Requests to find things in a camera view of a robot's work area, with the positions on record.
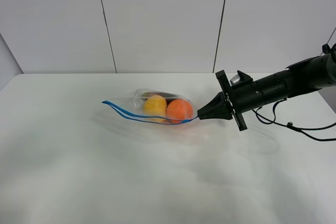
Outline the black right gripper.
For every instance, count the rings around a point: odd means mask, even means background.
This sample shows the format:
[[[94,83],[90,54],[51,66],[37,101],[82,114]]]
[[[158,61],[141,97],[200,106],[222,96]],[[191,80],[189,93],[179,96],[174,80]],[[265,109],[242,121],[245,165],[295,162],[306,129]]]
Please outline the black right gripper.
[[[198,118],[200,120],[232,120],[234,117],[239,130],[246,130],[247,126],[242,114],[263,104],[261,91],[256,86],[257,82],[253,81],[248,85],[233,89],[224,70],[217,72],[216,78],[222,92],[197,110]]]

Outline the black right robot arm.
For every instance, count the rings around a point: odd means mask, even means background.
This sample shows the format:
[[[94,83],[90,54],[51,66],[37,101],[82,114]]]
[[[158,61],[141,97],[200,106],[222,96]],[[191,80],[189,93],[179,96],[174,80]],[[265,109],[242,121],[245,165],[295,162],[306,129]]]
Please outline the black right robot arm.
[[[216,73],[221,92],[198,110],[205,119],[234,119],[240,131],[247,126],[243,113],[283,99],[308,94],[335,85],[335,46],[322,46],[322,56],[292,64],[286,70],[253,80],[242,71],[231,79],[225,71]]]

